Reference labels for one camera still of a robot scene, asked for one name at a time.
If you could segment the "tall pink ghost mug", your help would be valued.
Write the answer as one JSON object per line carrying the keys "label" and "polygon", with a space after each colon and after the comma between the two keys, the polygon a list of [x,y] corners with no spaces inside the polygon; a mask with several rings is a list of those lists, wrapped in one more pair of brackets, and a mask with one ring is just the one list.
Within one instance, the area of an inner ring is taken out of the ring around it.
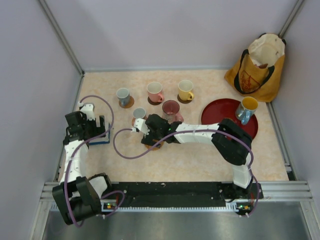
{"label": "tall pink ghost mug", "polygon": [[162,105],[162,118],[170,124],[173,122],[183,122],[184,118],[180,114],[180,105],[175,100],[167,100]]}

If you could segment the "woven rattan coaster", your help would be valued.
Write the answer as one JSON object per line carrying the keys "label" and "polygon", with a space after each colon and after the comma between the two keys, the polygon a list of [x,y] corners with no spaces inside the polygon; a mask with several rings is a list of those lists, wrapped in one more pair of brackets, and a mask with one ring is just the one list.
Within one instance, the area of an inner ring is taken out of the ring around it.
{"label": "woven rattan coaster", "polygon": [[157,151],[157,150],[161,149],[163,145],[164,145],[164,142],[161,142],[161,143],[157,144],[155,147],[153,147],[153,145],[147,145],[147,144],[145,144],[144,146],[145,146],[148,150]]}

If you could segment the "small pink mug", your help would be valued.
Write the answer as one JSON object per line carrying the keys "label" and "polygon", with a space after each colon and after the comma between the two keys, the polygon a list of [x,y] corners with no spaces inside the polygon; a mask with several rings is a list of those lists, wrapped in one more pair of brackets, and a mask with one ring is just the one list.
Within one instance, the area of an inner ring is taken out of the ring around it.
{"label": "small pink mug", "polygon": [[145,110],[144,108],[142,108],[142,107],[136,108],[136,109],[133,111],[132,115],[133,115],[133,118],[132,118],[132,121],[131,121],[132,126],[134,126],[136,119],[144,119],[144,120],[147,119],[147,112],[146,112],[146,110]]}

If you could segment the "dark walnut coaster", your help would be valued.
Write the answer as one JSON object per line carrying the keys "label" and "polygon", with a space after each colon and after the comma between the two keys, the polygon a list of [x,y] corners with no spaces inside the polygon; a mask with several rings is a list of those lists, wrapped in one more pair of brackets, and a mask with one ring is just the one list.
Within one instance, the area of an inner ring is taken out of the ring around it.
{"label": "dark walnut coaster", "polygon": [[163,102],[162,101],[157,101],[157,102],[153,102],[150,97],[147,98],[147,101],[149,104],[153,105],[153,106],[158,106],[160,104],[162,104]]}
{"label": "dark walnut coaster", "polygon": [[188,104],[188,103],[192,102],[192,99],[191,100],[182,100],[179,95],[177,95],[177,100],[182,104]]}

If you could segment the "grey blue mug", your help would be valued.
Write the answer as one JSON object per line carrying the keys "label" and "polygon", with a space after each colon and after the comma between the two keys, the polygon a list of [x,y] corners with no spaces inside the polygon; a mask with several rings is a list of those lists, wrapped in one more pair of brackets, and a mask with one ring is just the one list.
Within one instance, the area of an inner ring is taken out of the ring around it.
{"label": "grey blue mug", "polygon": [[130,102],[130,92],[127,88],[120,88],[116,92],[116,96],[118,100],[120,101],[120,105],[122,107],[125,107]]}

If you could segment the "light wood coaster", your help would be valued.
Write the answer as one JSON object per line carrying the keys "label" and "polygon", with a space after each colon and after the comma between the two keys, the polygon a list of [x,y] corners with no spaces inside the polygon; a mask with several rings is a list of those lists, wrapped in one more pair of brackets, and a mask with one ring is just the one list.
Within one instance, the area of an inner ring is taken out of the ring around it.
{"label": "light wood coaster", "polygon": [[131,108],[134,105],[134,103],[135,103],[135,100],[132,96],[130,96],[128,99],[122,98],[118,101],[119,106],[123,109]]}

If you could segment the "pink mug white inside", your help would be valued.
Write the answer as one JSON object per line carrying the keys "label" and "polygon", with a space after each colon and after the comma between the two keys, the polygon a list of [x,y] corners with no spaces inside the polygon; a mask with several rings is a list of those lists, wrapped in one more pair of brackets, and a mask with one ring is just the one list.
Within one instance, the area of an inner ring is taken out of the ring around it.
{"label": "pink mug white inside", "polygon": [[164,101],[163,86],[159,82],[151,82],[147,85],[148,97],[153,103]]}

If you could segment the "blue mug yellow inside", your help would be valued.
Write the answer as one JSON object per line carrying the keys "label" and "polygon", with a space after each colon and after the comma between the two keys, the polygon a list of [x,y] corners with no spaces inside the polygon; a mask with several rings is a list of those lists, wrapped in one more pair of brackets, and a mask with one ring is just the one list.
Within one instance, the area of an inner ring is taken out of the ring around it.
{"label": "blue mug yellow inside", "polygon": [[242,99],[235,111],[235,116],[242,125],[246,125],[249,122],[257,110],[258,105],[258,101],[251,96],[246,96]]}

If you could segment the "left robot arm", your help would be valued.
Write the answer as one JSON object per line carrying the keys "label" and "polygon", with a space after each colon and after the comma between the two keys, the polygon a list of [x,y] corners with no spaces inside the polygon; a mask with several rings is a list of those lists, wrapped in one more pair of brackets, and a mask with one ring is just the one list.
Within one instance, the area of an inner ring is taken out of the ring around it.
{"label": "left robot arm", "polygon": [[87,178],[86,158],[89,139],[97,139],[99,144],[108,143],[105,118],[96,118],[92,104],[65,115],[66,136],[63,140],[65,167],[58,186],[52,189],[52,196],[67,225],[83,221],[101,213],[101,197],[109,198],[114,191],[105,173]]}

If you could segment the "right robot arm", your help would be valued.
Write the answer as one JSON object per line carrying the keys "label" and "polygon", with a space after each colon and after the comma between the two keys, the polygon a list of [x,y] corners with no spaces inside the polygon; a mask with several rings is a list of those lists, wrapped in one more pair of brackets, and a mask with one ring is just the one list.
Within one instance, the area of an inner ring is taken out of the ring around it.
{"label": "right robot arm", "polygon": [[143,133],[141,143],[207,144],[215,146],[222,158],[232,166],[232,183],[222,188],[223,198],[245,198],[252,191],[252,137],[228,118],[214,124],[187,124],[168,121],[157,114],[138,118],[133,126]]}

